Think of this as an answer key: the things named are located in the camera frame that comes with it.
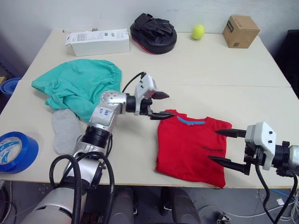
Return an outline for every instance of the tennis ball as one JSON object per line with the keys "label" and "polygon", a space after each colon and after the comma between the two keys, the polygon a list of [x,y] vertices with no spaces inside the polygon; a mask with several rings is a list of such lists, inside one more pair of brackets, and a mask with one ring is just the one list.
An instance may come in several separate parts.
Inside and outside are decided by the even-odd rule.
{"label": "tennis ball", "polygon": [[205,34],[205,27],[202,25],[197,25],[192,30],[192,38],[195,40],[199,40]]}

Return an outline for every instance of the green fabric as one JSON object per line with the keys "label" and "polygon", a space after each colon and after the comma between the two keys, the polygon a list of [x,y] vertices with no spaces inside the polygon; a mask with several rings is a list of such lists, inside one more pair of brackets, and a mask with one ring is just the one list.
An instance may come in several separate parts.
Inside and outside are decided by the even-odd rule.
{"label": "green fabric", "polygon": [[88,122],[100,96],[120,91],[121,70],[106,60],[79,59],[63,63],[32,82],[32,87],[50,96],[45,104],[53,110],[70,108]]}

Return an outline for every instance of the white box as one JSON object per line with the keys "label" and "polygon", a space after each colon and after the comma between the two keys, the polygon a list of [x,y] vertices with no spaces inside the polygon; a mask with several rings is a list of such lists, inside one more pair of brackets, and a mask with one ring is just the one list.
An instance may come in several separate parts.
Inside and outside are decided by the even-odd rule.
{"label": "white box", "polygon": [[65,45],[71,45],[76,56],[130,51],[127,29],[69,33]]}

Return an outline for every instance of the red t-shirt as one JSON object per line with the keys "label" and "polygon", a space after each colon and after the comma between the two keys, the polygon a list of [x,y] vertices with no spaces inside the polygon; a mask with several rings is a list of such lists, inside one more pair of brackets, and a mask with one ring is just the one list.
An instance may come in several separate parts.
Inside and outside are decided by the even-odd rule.
{"label": "red t-shirt", "polygon": [[176,116],[160,121],[156,171],[182,180],[205,182],[223,188],[223,166],[209,159],[208,155],[225,157],[226,137],[215,131],[231,128],[232,125],[210,117],[192,119],[176,110],[167,111]]}

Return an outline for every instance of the gray sock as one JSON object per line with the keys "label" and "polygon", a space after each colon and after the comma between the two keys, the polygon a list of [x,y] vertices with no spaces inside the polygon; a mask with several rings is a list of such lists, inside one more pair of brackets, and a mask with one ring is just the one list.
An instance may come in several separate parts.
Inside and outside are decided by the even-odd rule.
{"label": "gray sock", "polygon": [[65,109],[55,111],[52,122],[56,134],[55,152],[73,155],[77,139],[82,135],[79,119],[70,109]]}

